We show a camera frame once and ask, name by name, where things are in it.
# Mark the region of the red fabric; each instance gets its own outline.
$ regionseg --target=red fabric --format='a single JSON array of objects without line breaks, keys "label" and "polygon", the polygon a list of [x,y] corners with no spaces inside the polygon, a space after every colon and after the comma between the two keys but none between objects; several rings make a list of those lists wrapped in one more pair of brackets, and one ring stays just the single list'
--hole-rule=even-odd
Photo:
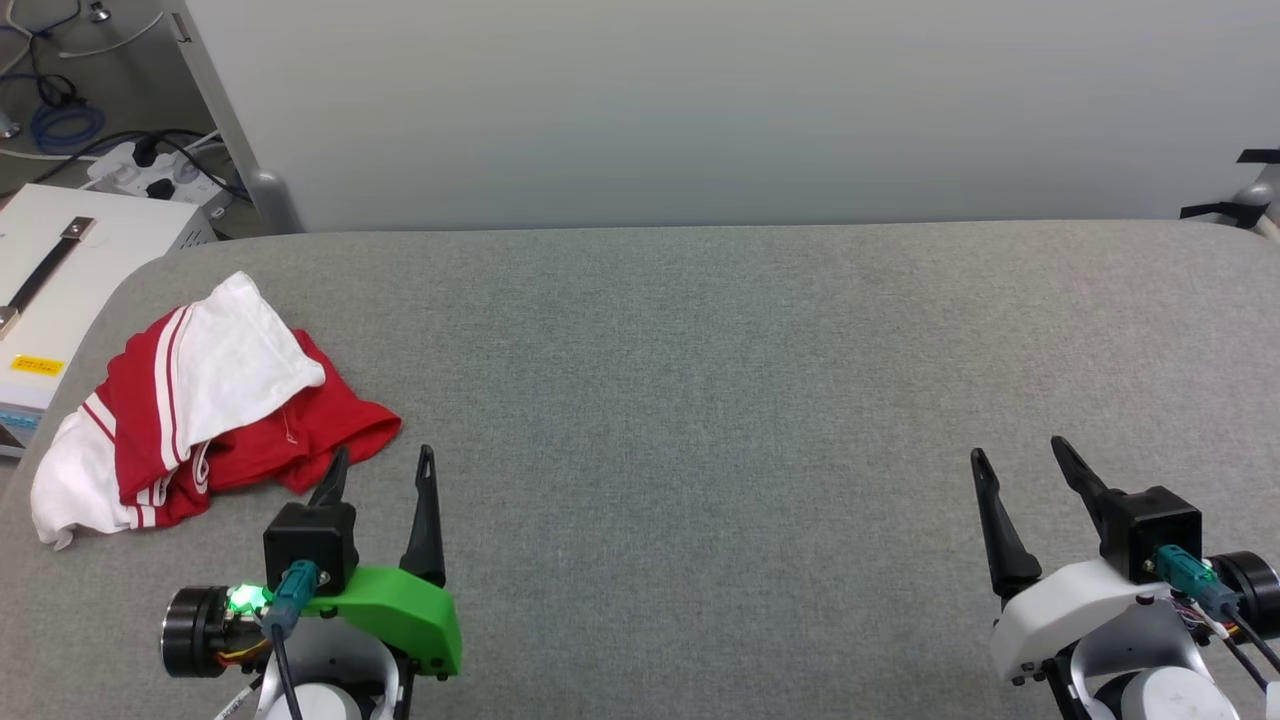
[{"label": "red fabric", "polygon": [[303,389],[262,420],[218,437],[205,456],[210,491],[275,478],[302,493],[324,478],[338,446],[346,445],[356,464],[372,457],[399,432],[401,419],[356,397],[311,336],[302,331],[293,336],[307,357],[324,366],[325,383]]},{"label": "red fabric", "polygon": [[[338,446],[346,445],[356,464],[399,432],[398,416],[356,397],[311,336],[293,331],[307,357],[324,366],[325,383],[302,389],[275,413],[205,448],[180,447],[170,398],[173,352],[186,311],[178,307],[129,338],[124,352],[108,363],[108,378],[95,393],[102,406],[95,411],[92,398],[84,404],[115,443],[120,502],[133,511],[134,528],[177,525],[207,510],[210,492],[270,478],[306,492],[324,477]],[[161,413],[169,413],[168,423]]]},{"label": "red fabric", "polygon": [[178,307],[131,337],[124,352],[106,364],[106,380],[97,387],[97,397],[115,419],[115,479],[124,505],[137,505],[140,492],[189,455],[177,443],[172,402],[173,352],[187,310]]}]

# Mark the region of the gray fabric tabletop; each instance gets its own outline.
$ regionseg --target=gray fabric tabletop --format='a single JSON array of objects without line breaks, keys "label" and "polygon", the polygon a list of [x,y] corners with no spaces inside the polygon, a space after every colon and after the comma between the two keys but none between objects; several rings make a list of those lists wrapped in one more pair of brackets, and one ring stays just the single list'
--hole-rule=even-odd
[{"label": "gray fabric tabletop", "polygon": [[[1280,247],[1175,222],[492,233],[227,242],[155,261],[51,415],[124,341],[243,269],[404,418],[352,469],[362,561],[394,564],[436,451],[463,674],[416,717],[1056,717],[997,682],[968,454],[1046,569],[1097,538],[1050,436],[1204,511],[1207,552],[1280,561]],[[279,487],[182,525],[38,544],[35,459],[0,503],[0,697],[27,720],[211,716],[170,594],[261,580]],[[1244,716],[1257,692],[1210,666]]]}]

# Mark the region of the white fabric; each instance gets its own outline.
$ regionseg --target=white fabric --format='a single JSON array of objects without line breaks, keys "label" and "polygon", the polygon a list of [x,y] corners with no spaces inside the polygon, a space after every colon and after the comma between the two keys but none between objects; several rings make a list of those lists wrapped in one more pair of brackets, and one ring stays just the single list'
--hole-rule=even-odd
[{"label": "white fabric", "polygon": [[61,550],[77,525],[101,533],[133,525],[136,516],[116,492],[114,462],[115,445],[83,407],[63,420],[31,486],[31,519],[40,542]]},{"label": "white fabric", "polygon": [[[154,387],[119,392],[111,386],[114,397],[150,404],[159,414],[161,438],[174,438],[178,452],[174,443],[154,438],[134,445],[155,447],[170,473],[140,492],[136,506],[120,502],[115,445],[124,438],[114,437],[113,409],[95,393],[63,420],[36,469],[31,515],[41,542],[61,550],[76,527],[116,533],[155,525],[155,509],[164,505],[172,470],[191,457],[195,446],[265,418],[305,387],[324,384],[324,368],[303,354],[244,273],[236,273],[186,310],[165,320],[159,343],[146,348],[146,357],[128,359],[154,364]],[[166,352],[170,341],[172,355]],[[177,427],[169,427],[169,413],[160,410],[169,407],[170,378]],[[198,455],[202,459],[202,450]],[[197,482],[207,483],[201,470]]]}]

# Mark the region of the white wall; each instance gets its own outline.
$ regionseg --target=white wall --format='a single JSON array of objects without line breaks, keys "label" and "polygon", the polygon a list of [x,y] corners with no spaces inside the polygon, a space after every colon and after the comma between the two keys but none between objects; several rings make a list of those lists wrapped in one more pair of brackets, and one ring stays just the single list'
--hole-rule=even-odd
[{"label": "white wall", "polygon": [[1280,143],[1275,0],[187,5],[314,231],[1175,218]]}]

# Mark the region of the power strip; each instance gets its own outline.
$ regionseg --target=power strip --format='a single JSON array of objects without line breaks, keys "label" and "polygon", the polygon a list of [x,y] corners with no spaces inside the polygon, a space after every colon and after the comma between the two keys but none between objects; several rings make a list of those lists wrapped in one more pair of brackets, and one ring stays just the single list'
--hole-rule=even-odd
[{"label": "power strip", "polygon": [[133,160],[134,142],[122,142],[88,167],[92,190],[152,197],[198,205],[205,217],[216,220],[227,213],[232,195],[214,184],[178,152],[160,152],[155,163],[141,168]]}]

